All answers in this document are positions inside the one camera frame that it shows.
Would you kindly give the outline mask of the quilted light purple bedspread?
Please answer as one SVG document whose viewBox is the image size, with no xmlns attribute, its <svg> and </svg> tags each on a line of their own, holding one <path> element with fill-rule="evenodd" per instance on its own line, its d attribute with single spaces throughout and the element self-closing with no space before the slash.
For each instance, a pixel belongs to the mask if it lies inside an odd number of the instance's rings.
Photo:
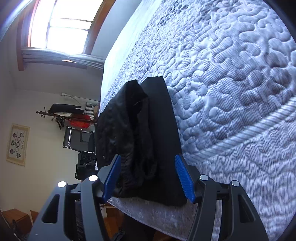
<svg viewBox="0 0 296 241">
<path fill-rule="evenodd" d="M 281 1 L 141 1 L 107 55 L 101 108 L 161 76 L 187 163 L 239 181 L 270 240 L 295 240 L 295 18 Z"/>
</svg>

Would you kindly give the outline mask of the wooden nightstand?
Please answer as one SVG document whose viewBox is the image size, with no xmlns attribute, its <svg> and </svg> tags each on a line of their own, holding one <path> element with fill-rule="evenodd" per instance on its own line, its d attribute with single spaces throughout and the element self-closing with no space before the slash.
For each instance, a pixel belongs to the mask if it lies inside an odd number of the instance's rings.
<svg viewBox="0 0 296 241">
<path fill-rule="evenodd" d="M 13 225 L 14 220 L 22 234 L 27 235 L 31 231 L 32 222 L 29 214 L 14 208 L 7 211 L 3 211 L 2 215 L 4 216 L 4 218 L 10 226 Z"/>
</svg>

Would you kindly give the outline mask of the black pants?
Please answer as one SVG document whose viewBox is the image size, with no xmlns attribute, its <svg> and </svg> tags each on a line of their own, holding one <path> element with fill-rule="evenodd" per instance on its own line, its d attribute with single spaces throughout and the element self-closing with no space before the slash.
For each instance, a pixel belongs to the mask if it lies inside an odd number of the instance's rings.
<svg viewBox="0 0 296 241">
<path fill-rule="evenodd" d="M 186 204 L 175 169 L 175 156 L 182 151 L 179 132 L 162 77 L 126 82 L 99 115 L 95 142 L 99 167 L 121 156 L 114 197 Z"/>
</svg>

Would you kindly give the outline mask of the black metal chair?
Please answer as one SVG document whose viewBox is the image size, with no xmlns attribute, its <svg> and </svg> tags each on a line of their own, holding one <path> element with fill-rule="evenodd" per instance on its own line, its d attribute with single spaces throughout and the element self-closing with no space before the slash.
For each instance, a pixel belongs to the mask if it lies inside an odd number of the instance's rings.
<svg viewBox="0 0 296 241">
<path fill-rule="evenodd" d="M 63 147 L 77 152 L 95 153 L 95 132 L 87 132 L 67 126 Z"/>
</svg>

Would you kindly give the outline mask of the framed wall picture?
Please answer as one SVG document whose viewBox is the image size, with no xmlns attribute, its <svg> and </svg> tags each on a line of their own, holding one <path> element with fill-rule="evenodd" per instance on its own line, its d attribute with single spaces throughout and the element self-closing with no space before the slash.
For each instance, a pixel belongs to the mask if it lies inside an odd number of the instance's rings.
<svg viewBox="0 0 296 241">
<path fill-rule="evenodd" d="M 6 151 L 6 161 L 25 166 L 30 127 L 12 124 Z"/>
</svg>

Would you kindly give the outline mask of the wooden framed window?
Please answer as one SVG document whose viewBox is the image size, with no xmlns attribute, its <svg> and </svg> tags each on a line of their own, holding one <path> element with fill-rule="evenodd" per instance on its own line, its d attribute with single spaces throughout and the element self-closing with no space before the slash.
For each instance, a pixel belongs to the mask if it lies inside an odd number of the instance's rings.
<svg viewBox="0 0 296 241">
<path fill-rule="evenodd" d="M 44 63 L 102 70 L 105 59 L 92 55 L 114 1 L 32 1 L 16 31 L 18 70 Z"/>
</svg>

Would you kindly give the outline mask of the coat rack with clothes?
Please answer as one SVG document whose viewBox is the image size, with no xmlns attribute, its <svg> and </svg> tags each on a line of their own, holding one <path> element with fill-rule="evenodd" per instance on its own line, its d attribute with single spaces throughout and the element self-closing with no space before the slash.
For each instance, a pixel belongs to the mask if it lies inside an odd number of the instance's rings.
<svg viewBox="0 0 296 241">
<path fill-rule="evenodd" d="M 49 110 L 44 108 L 43 111 L 36 111 L 36 114 L 43 118 L 51 117 L 51 121 L 55 121 L 60 130 L 65 127 L 66 122 L 72 127 L 87 129 L 97 121 L 97 117 L 87 114 L 82 106 L 72 104 L 54 103 Z"/>
</svg>

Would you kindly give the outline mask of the black bag on floor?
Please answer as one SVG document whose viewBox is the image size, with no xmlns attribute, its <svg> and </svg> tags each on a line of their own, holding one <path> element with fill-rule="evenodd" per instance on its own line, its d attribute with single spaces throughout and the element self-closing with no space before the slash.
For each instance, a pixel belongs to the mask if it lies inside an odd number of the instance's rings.
<svg viewBox="0 0 296 241">
<path fill-rule="evenodd" d="M 75 178 L 83 181 L 89 176 L 96 175 L 97 173 L 98 169 L 95 154 L 89 152 L 79 152 Z"/>
</svg>

